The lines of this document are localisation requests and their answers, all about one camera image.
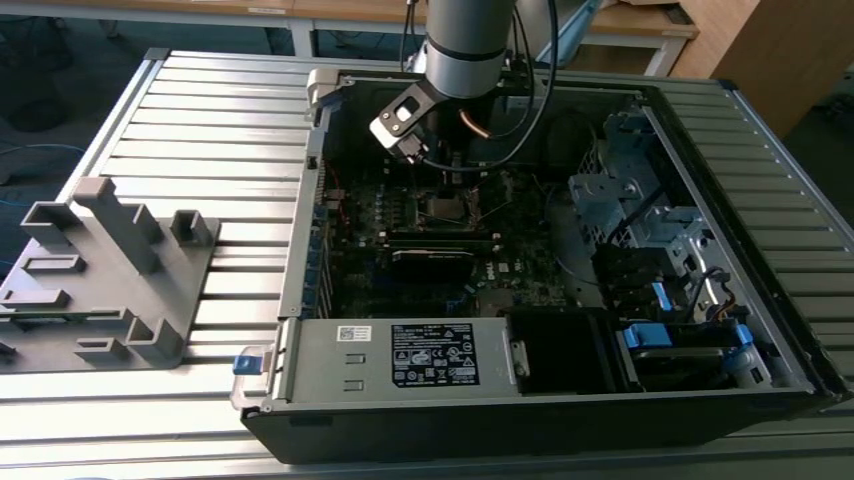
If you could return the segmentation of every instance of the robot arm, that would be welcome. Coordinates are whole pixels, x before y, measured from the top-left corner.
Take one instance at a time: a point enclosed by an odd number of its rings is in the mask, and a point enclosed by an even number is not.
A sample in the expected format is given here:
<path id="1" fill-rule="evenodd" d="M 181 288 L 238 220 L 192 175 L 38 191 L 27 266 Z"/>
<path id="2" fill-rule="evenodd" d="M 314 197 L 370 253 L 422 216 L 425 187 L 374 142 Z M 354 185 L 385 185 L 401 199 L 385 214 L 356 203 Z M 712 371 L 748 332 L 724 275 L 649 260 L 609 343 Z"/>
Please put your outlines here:
<path id="1" fill-rule="evenodd" d="M 599 2 L 587 0 L 588 4 L 596 6 Z M 559 61 L 553 48 L 545 52 L 551 68 L 540 108 L 509 154 L 486 167 L 448 165 L 440 159 L 440 152 L 446 150 L 438 148 L 440 143 L 449 145 L 449 150 L 460 151 L 472 137 L 469 127 L 460 123 L 458 112 L 488 112 L 490 109 L 504 65 L 515 3 L 515 0 L 429 2 L 424 43 L 425 78 L 406 88 L 370 122 L 370 132 L 380 144 L 409 163 L 422 162 L 452 172 L 482 171 L 507 163 L 531 137 L 553 88 Z M 555 0 L 544 0 L 544 3 L 551 27 L 549 45 L 559 45 Z"/>

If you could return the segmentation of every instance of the aluminum profile table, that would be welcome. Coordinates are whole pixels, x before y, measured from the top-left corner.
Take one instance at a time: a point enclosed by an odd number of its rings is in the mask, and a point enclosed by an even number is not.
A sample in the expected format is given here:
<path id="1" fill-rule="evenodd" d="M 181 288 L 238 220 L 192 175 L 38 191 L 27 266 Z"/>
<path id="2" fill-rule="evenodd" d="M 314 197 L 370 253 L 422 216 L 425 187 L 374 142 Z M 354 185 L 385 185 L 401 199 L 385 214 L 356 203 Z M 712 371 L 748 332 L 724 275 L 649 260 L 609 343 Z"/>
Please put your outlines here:
<path id="1" fill-rule="evenodd" d="M 101 175 L 120 199 L 145 202 L 156 216 L 193 208 L 222 220 L 185 359 L 169 371 L 0 377 L 0 478 L 505 478 L 567 470 L 600 478 L 601 468 L 613 469 L 607 478 L 636 478 L 637 468 L 665 478 L 820 478 L 849 470 L 851 402 L 691 449 L 300 467 L 273 459 L 229 404 L 230 362 L 244 346 L 273 339 L 309 128 L 304 85 L 322 66 L 396 68 L 194 52 L 153 52 L 142 62 L 58 200 L 80 176 Z M 564 77 L 665 93 L 815 334 L 854 376 L 851 230 L 737 92 L 712 81 Z M 260 382 L 249 393 L 262 394 Z"/>

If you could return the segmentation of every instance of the cable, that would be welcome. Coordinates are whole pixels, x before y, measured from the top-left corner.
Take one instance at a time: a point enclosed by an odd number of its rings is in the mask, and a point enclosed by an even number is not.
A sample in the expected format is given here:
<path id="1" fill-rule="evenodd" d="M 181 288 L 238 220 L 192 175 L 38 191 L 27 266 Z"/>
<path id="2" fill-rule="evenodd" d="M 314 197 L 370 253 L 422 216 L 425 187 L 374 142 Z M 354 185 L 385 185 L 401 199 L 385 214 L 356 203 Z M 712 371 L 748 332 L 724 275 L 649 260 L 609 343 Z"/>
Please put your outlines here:
<path id="1" fill-rule="evenodd" d="M 412 15 L 409 15 L 409 39 L 412 40 L 412 43 L 414 44 L 414 52 L 417 52 L 417 39 L 414 38 L 414 4 L 417 3 L 417 0 L 410 0 L 412 3 Z"/>
<path id="2" fill-rule="evenodd" d="M 376 40 L 376 43 L 373 44 L 373 50 L 376 50 L 378 48 L 378 44 L 382 43 L 382 40 L 385 40 L 385 35 L 388 35 L 386 33 L 382 33 L 378 36 L 378 40 Z"/>
<path id="3" fill-rule="evenodd" d="M 480 125 L 477 125 L 477 123 L 473 121 L 473 119 L 468 115 L 468 112 L 461 108 L 458 110 L 458 119 L 462 121 L 468 129 L 472 132 L 474 132 L 474 134 L 480 138 L 482 138 L 484 140 L 489 140 L 492 138 L 492 134 L 489 133 L 489 131 L 485 128 L 482 128 Z"/>
<path id="4" fill-rule="evenodd" d="M 723 293 L 725 293 L 729 298 L 727 298 L 717 311 L 711 315 L 711 318 L 717 322 L 723 320 L 723 315 L 735 308 L 735 293 L 732 293 L 732 290 L 725 286 L 724 281 L 720 282 L 720 290 L 723 290 Z"/>
<path id="5" fill-rule="evenodd" d="M 400 71 L 405 72 L 405 67 L 402 65 L 402 52 L 405 51 L 405 36 L 408 34 L 409 27 L 409 17 L 412 16 L 414 10 L 412 2 L 406 0 L 405 2 L 405 20 L 402 21 L 402 35 L 400 36 Z"/>
<path id="6" fill-rule="evenodd" d="M 521 31 L 521 41 L 524 43 L 524 59 L 525 59 L 524 64 L 527 67 L 528 92 L 529 92 L 528 104 L 524 108 L 524 115 L 521 115 L 521 118 L 519 119 L 516 124 L 512 126 L 512 128 L 502 133 L 490 133 L 485 128 L 482 128 L 480 125 L 476 124 L 476 122 L 470 119 L 470 117 L 468 117 L 468 120 L 462 118 L 462 123 L 465 124 L 465 126 L 485 140 L 501 140 L 509 137 L 512 134 L 515 134 L 516 131 L 519 131 L 519 129 L 521 128 L 521 125 L 524 125 L 524 123 L 528 121 L 531 112 L 533 111 L 533 98 L 536 97 L 536 91 L 535 91 L 536 85 L 535 85 L 535 79 L 533 79 L 533 64 L 531 63 L 531 48 L 528 46 L 528 35 L 524 31 L 524 24 L 521 23 L 521 16 L 519 15 L 517 8 L 513 8 L 512 15 L 513 15 L 512 16 L 513 41 L 515 41 L 516 19 L 517 19 L 519 29 Z"/>
<path id="7" fill-rule="evenodd" d="M 560 257 L 557 257 L 556 255 L 555 255 L 555 263 L 557 265 L 560 265 L 560 269 L 565 273 L 568 273 L 572 276 L 572 278 L 575 278 L 575 280 L 577 280 L 581 283 L 585 283 L 587 285 L 592 285 L 593 287 L 599 287 L 600 286 L 596 282 L 592 282 L 592 281 L 585 280 L 581 277 L 579 277 L 577 274 L 572 270 L 569 270 L 569 267 L 567 267 L 565 264 L 560 261 Z"/>
<path id="8" fill-rule="evenodd" d="M 512 12 L 512 56 L 513 59 L 515 57 L 519 56 L 519 32 L 517 32 L 517 26 L 516 26 L 516 7 L 513 7 L 513 12 Z"/>
<path id="9" fill-rule="evenodd" d="M 5 200 L 0 200 L 0 205 L 5 205 L 7 207 L 23 207 L 23 208 L 31 207 L 29 203 L 7 202 Z"/>
<path id="10" fill-rule="evenodd" d="M 619 232 L 621 232 L 623 229 L 625 229 L 633 223 L 637 217 L 640 217 L 640 215 L 643 215 L 645 211 L 652 207 L 652 203 L 655 203 L 655 200 L 657 200 L 657 197 L 660 197 L 663 193 L 664 188 L 659 186 L 652 194 L 645 197 L 637 209 L 631 212 L 628 216 L 623 218 L 623 220 L 620 220 L 620 222 L 616 224 L 616 227 L 613 228 L 613 230 L 611 230 L 611 233 L 608 233 L 608 237 L 604 240 L 605 245 L 613 241 Z"/>
<path id="11" fill-rule="evenodd" d="M 696 302 L 699 302 L 699 294 L 703 292 L 703 284 L 708 277 L 711 277 L 716 272 L 723 272 L 720 267 L 708 267 L 703 274 L 699 277 L 699 281 L 693 286 L 693 292 L 691 293 L 691 301 L 688 302 L 688 308 L 684 311 L 684 322 L 691 321 L 691 317 L 693 316 L 693 310 L 696 309 Z"/>
<path id="12" fill-rule="evenodd" d="M 531 134 L 536 129 L 539 122 L 543 118 L 543 113 L 545 113 L 545 107 L 548 106 L 548 102 L 551 101 L 551 94 L 555 90 L 555 79 L 557 76 L 557 7 L 555 5 L 555 0 L 545 0 L 548 4 L 548 17 L 549 17 L 549 30 L 551 30 L 551 48 L 549 48 L 549 65 L 548 65 L 548 85 L 545 86 L 545 95 L 543 96 L 543 103 L 539 106 L 539 110 L 536 111 L 536 116 L 528 125 L 528 129 L 519 140 L 519 143 L 509 151 L 507 156 L 490 163 L 489 165 L 484 165 L 481 167 L 453 167 L 450 165 L 444 165 L 441 163 L 433 162 L 429 158 L 422 158 L 424 164 L 429 165 L 438 170 L 444 170 L 445 172 L 457 172 L 457 173 L 478 173 L 492 170 L 493 168 L 504 165 L 509 160 L 513 159 L 521 147 L 525 145 L 527 141 L 531 139 Z"/>
<path id="13" fill-rule="evenodd" d="M 81 149 L 80 147 L 74 147 L 73 145 L 62 145 L 58 143 L 38 143 L 38 144 L 33 144 L 33 145 L 18 145 L 15 147 L 11 148 L 6 148 L 5 150 L 0 151 L 0 155 L 5 155 L 6 153 L 11 153 L 11 152 L 17 152 L 18 150 L 23 150 L 27 148 L 63 148 L 66 150 L 73 150 L 74 152 L 80 153 L 81 155 L 85 153 L 85 150 Z"/>

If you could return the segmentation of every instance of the black cable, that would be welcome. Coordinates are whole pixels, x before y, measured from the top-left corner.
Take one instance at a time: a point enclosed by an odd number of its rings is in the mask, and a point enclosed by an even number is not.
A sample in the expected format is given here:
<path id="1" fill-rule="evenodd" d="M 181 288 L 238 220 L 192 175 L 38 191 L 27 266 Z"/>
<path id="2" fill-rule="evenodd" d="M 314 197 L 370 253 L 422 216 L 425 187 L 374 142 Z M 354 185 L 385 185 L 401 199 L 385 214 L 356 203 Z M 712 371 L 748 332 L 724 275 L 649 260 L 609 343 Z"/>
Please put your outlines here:
<path id="1" fill-rule="evenodd" d="M 405 67 L 402 66 L 402 53 L 405 51 L 405 36 L 409 28 L 409 17 L 413 15 L 414 9 L 412 3 L 406 1 L 405 3 L 405 20 L 402 21 L 402 35 L 400 36 L 400 71 L 405 71 Z"/>
<path id="2" fill-rule="evenodd" d="M 628 227 L 628 225 L 633 223 L 637 217 L 640 217 L 640 215 L 643 215 L 645 211 L 652 207 L 652 203 L 655 203 L 655 200 L 657 200 L 657 197 L 660 197 L 663 193 L 664 193 L 664 188 L 657 187 L 652 192 L 652 194 L 648 197 L 645 197 L 637 209 L 633 212 L 631 212 L 628 216 L 623 218 L 623 220 L 620 220 L 613 230 L 611 230 L 611 233 L 608 234 L 608 237 L 604 240 L 605 245 L 613 241 L 619 232 L 621 232 Z"/>
<path id="3" fill-rule="evenodd" d="M 720 267 L 708 267 L 708 269 L 703 272 L 693 286 L 693 292 L 691 294 L 691 301 L 688 302 L 688 308 L 684 311 L 684 322 L 688 323 L 691 321 L 691 317 L 693 316 L 693 309 L 696 309 L 696 302 L 699 302 L 699 294 L 703 293 L 703 284 L 708 277 L 711 277 L 715 273 L 723 272 Z"/>
<path id="4" fill-rule="evenodd" d="M 548 85 L 545 86 L 545 95 L 543 96 L 543 103 L 539 106 L 539 110 L 536 111 L 536 116 L 533 117 L 533 121 L 528 126 L 519 143 L 509 151 L 507 156 L 501 158 L 498 161 L 490 163 L 489 165 L 484 165 L 481 167 L 453 167 L 450 165 L 444 165 L 441 163 L 433 162 L 429 158 L 424 158 L 424 164 L 429 165 L 438 170 L 444 170 L 445 172 L 457 172 L 457 173 L 477 173 L 492 170 L 493 168 L 504 165 L 509 160 L 513 159 L 521 147 L 527 143 L 531 138 L 531 134 L 539 125 L 539 121 L 543 118 L 543 113 L 545 113 L 545 107 L 548 106 L 548 102 L 551 101 L 551 93 L 555 90 L 555 78 L 557 76 L 557 7 L 555 5 L 555 0 L 545 0 L 548 4 L 548 18 L 549 18 L 549 30 L 551 30 L 551 48 L 549 48 L 549 65 L 548 65 Z"/>
<path id="5" fill-rule="evenodd" d="M 417 0 L 412 0 L 412 15 L 409 15 L 409 38 L 414 44 L 414 53 L 417 53 L 417 38 L 414 38 L 414 4 Z"/>
<path id="6" fill-rule="evenodd" d="M 517 9 L 513 7 L 512 10 L 512 58 L 513 60 L 519 56 L 519 32 L 516 31 L 516 12 Z"/>
<path id="7" fill-rule="evenodd" d="M 489 135 L 489 140 L 500 140 L 502 138 L 509 137 L 524 125 L 524 122 L 528 121 L 531 116 L 531 112 L 533 111 L 533 98 L 536 97 L 536 85 L 533 78 L 533 61 L 531 59 L 531 48 L 528 45 L 528 35 L 524 31 L 524 23 L 521 23 L 521 15 L 519 15 L 519 9 L 513 7 L 512 11 L 512 20 L 513 20 L 513 39 L 515 39 L 515 26 L 519 23 L 519 32 L 521 33 L 521 44 L 524 45 L 524 64 L 527 66 L 527 75 L 528 75 L 528 105 L 524 108 L 524 115 L 519 119 L 519 122 L 513 125 L 513 127 L 507 130 L 504 133 L 494 133 Z"/>

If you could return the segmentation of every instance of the barcode label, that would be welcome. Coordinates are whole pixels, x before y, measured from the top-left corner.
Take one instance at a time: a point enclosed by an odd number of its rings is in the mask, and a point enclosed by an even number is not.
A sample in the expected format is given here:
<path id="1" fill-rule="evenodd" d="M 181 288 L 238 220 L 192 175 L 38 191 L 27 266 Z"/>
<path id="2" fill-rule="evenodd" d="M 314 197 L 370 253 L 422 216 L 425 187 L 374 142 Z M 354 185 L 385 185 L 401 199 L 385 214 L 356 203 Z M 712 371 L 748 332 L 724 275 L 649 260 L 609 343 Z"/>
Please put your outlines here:
<path id="1" fill-rule="evenodd" d="M 338 342 L 369 342 L 370 327 L 368 326 L 341 326 L 337 327 Z"/>

